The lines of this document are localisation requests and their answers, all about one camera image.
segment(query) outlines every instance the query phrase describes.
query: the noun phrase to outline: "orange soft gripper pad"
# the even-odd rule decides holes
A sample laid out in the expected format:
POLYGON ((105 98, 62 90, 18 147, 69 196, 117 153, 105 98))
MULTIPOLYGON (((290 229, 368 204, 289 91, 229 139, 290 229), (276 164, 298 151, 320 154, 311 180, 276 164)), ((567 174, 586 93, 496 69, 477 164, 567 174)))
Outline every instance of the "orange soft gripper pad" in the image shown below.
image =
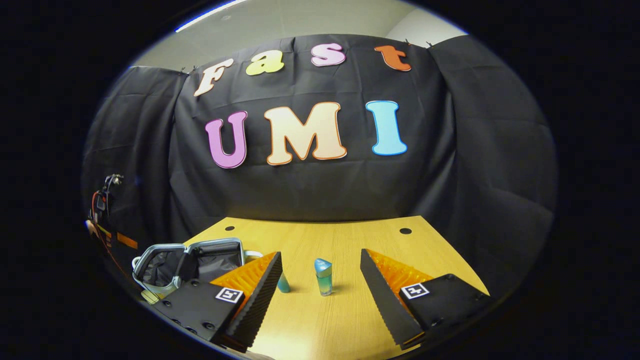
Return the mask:
POLYGON ((267 270, 269 263, 275 256, 276 252, 266 254, 261 258, 250 261, 247 264, 235 268, 221 277, 211 281, 211 284, 222 286, 225 288, 240 290, 244 292, 244 300, 236 311, 236 315, 242 310, 247 300, 258 285, 260 278, 267 270))
POLYGON ((410 266, 407 266, 400 261, 393 260, 392 258, 375 252, 373 250, 366 249, 369 256, 376 263, 378 270, 384 276, 389 288, 394 292, 394 295, 400 301, 400 304, 409 311, 404 301, 400 299, 400 288, 417 284, 418 282, 425 282, 433 279, 433 276, 429 276, 424 272, 416 270, 410 266))

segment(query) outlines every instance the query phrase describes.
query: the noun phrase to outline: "letter m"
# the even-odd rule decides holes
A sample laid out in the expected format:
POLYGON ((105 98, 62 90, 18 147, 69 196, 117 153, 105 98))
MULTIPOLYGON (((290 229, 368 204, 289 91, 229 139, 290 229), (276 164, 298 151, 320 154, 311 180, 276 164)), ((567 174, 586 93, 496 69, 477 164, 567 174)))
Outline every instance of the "letter m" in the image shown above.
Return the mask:
POLYGON ((291 162, 293 156, 287 152, 286 141, 289 141, 299 159, 306 159, 314 138, 317 144, 313 151, 314 158, 343 158, 347 149, 340 143, 339 110, 340 104, 337 102, 319 102, 311 109, 305 124, 286 106, 267 110, 264 117, 271 122, 271 155, 267 157, 267 163, 283 165, 291 162))

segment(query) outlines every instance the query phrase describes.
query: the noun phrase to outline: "wooden table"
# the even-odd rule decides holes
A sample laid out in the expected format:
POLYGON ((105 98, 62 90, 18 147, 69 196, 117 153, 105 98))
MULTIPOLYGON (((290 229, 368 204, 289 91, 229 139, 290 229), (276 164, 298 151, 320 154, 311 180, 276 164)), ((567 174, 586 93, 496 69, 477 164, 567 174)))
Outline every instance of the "wooden table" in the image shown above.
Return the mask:
POLYGON ((290 293, 276 290, 250 352, 279 359, 382 359, 400 350, 360 272, 362 248, 438 277, 453 273, 488 294, 467 262, 422 217, 301 223, 225 218, 184 243, 239 238, 245 250, 282 253, 290 293), (400 229, 411 229, 410 234, 400 229), (320 296, 314 260, 333 263, 333 294, 320 296))

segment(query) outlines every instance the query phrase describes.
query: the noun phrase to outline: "blue letter i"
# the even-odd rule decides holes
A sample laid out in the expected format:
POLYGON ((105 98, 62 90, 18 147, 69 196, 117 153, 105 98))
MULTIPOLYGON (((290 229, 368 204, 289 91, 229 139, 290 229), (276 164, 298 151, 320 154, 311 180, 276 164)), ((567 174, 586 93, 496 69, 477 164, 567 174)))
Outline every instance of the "blue letter i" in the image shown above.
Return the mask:
POLYGON ((398 155, 406 151, 406 144, 400 140, 396 110, 398 104, 394 101, 369 101, 365 107, 373 113, 376 123, 378 143, 371 148, 377 155, 398 155))

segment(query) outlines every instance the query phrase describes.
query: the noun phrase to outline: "white wall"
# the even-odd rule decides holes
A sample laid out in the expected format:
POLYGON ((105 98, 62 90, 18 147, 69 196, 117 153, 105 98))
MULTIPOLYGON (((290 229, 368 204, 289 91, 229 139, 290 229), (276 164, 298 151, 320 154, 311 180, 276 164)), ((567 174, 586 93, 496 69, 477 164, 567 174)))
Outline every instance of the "white wall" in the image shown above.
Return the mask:
POLYGON ((404 41, 422 47, 429 47, 427 42, 435 45, 441 41, 466 35, 455 25, 421 9, 415 9, 394 26, 387 38, 404 41))
POLYGON ((311 34, 385 37, 415 9, 399 0, 249 0, 171 33, 132 65, 190 71, 264 42, 311 34))

